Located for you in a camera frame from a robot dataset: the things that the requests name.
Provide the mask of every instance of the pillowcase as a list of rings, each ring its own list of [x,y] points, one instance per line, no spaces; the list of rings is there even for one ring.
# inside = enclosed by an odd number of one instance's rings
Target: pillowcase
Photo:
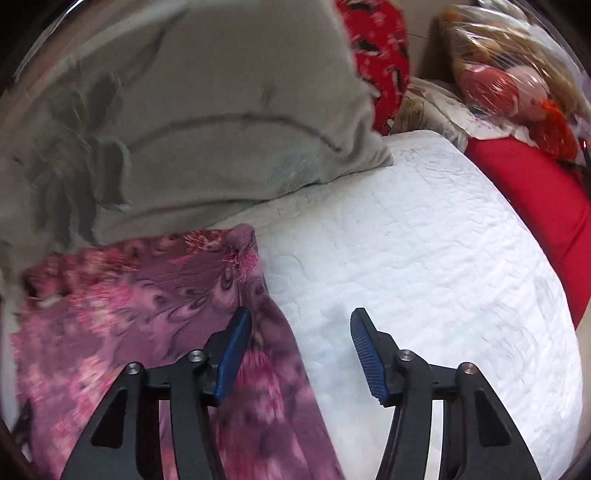
[[[391,162],[323,0],[157,2],[73,50],[5,118],[0,242],[187,231]]]

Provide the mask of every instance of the beige wall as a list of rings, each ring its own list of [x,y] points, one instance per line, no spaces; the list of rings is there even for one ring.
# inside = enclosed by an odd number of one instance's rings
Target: beige wall
[[[437,16],[448,5],[470,0],[394,0],[404,12],[410,43],[411,73],[424,79],[452,80],[450,60],[443,48]]]

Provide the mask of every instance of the bed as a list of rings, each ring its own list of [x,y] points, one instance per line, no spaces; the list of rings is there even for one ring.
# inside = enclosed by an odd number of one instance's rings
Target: bed
[[[372,398],[348,319],[432,364],[476,363],[521,431],[544,479],[580,445],[582,375],[563,288],[492,183],[443,137],[386,139],[394,165],[245,210],[272,298],[295,333],[329,435],[350,480],[373,478],[392,410]],[[437,478],[441,406],[427,479]]]

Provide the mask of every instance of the metal screw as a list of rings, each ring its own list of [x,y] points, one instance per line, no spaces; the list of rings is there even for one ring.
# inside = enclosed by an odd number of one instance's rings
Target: metal screw
[[[193,350],[192,352],[189,352],[189,361],[190,362],[199,363],[199,362],[203,362],[204,360],[205,360],[205,353],[203,353],[201,350]]]
[[[133,362],[125,367],[125,371],[128,373],[128,375],[135,375],[141,370],[141,368],[142,366],[138,362]]]
[[[400,350],[398,351],[398,358],[400,360],[403,360],[405,362],[410,362],[411,360],[414,360],[414,352],[411,352],[410,350]]]
[[[478,373],[478,367],[470,362],[464,362],[460,365],[460,368],[468,375]]]

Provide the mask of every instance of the mattress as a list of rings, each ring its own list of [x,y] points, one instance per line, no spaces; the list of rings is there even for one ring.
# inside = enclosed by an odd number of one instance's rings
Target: mattress
[[[582,374],[563,288],[493,184],[433,132],[386,139],[394,165],[310,186],[216,225],[256,230],[348,480],[374,478],[393,409],[371,397],[349,333],[378,330],[432,364],[480,367],[546,480],[577,452]],[[439,471],[434,408],[426,478]]]

